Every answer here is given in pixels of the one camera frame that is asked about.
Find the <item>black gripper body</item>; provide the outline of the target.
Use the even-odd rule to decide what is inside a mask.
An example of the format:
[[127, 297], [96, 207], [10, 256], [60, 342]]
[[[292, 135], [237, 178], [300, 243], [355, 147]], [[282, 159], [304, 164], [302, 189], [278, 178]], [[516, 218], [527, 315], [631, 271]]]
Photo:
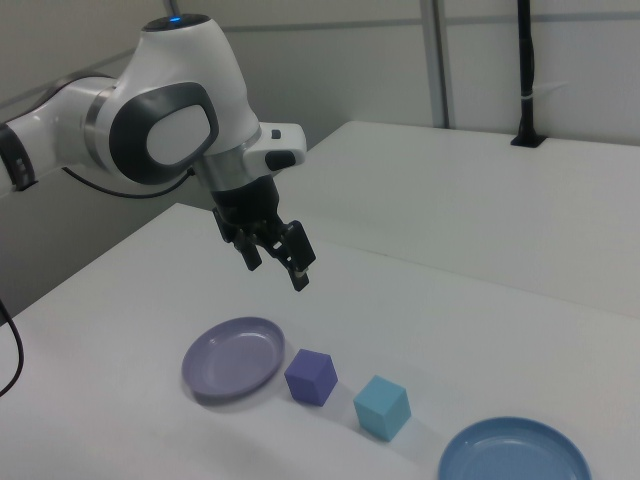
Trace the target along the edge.
[[226, 191], [212, 191], [214, 217], [222, 238], [231, 243], [240, 231], [250, 235], [255, 227], [276, 231], [281, 225], [279, 194], [271, 176]]

